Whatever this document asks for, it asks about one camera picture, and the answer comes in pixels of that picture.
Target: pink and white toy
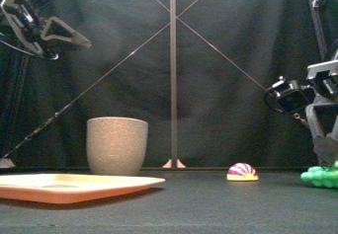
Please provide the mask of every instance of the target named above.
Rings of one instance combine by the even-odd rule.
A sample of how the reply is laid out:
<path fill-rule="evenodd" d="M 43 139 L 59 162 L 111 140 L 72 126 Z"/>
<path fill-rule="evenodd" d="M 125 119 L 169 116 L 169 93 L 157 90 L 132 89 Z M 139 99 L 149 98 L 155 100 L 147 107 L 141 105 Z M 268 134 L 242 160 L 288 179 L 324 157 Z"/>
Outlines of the pink and white toy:
<path fill-rule="evenodd" d="M 228 169 L 227 181 L 254 182 L 258 179 L 256 170 L 246 163 L 238 163 Z"/>

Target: orange tray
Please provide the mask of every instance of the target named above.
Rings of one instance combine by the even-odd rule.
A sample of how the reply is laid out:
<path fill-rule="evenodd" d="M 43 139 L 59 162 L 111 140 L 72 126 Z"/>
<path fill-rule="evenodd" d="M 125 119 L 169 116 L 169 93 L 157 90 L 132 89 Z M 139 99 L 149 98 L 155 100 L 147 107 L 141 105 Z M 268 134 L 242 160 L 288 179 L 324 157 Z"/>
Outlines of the orange tray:
<path fill-rule="evenodd" d="M 0 197 L 55 204 L 124 195 L 165 180 L 151 177 L 35 174 L 0 176 Z"/>

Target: gray cup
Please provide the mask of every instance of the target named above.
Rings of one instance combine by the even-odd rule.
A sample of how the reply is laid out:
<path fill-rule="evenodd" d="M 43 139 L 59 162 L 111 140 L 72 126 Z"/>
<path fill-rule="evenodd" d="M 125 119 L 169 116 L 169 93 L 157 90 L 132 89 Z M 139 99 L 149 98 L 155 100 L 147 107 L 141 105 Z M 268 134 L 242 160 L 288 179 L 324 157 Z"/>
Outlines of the gray cup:
<path fill-rule="evenodd" d="M 145 156 L 148 123 L 127 117 L 87 122 L 87 160 L 93 175 L 137 176 Z"/>

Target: toy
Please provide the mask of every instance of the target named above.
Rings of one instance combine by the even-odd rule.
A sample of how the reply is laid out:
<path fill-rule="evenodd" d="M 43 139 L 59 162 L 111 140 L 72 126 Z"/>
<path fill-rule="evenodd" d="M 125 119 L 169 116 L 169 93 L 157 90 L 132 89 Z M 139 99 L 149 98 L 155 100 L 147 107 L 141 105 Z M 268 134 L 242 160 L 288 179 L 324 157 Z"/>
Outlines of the toy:
<path fill-rule="evenodd" d="M 302 173 L 304 182 L 311 182 L 316 187 L 338 188 L 338 161 L 332 167 L 311 167 Z"/>
<path fill-rule="evenodd" d="M 252 182 L 259 179 L 256 170 L 246 163 L 235 164 L 227 172 L 227 181 Z"/>

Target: black backdrop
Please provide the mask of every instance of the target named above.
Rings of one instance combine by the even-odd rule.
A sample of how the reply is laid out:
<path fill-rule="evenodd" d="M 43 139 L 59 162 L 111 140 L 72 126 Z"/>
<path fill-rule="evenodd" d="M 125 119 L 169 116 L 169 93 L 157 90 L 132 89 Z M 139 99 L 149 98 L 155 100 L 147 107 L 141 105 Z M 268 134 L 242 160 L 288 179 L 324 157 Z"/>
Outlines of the black backdrop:
<path fill-rule="evenodd" d="M 307 65 L 320 62 L 308 1 L 194 1 L 175 1 L 176 67 L 169 64 L 169 0 L 55 0 L 40 14 L 60 17 L 91 40 L 91 49 L 60 47 L 57 61 L 31 58 L 25 63 L 0 47 L 2 153 L 117 65 L 12 153 L 17 166 L 87 167 L 85 122 L 92 117 L 149 123 L 144 167 L 160 167 L 171 154 L 196 168 L 236 162 L 272 168 L 316 164 L 308 130 L 263 104 L 264 89 L 280 75 L 304 79 Z M 326 4 L 330 44 L 336 11 L 330 13 L 334 0 Z"/>

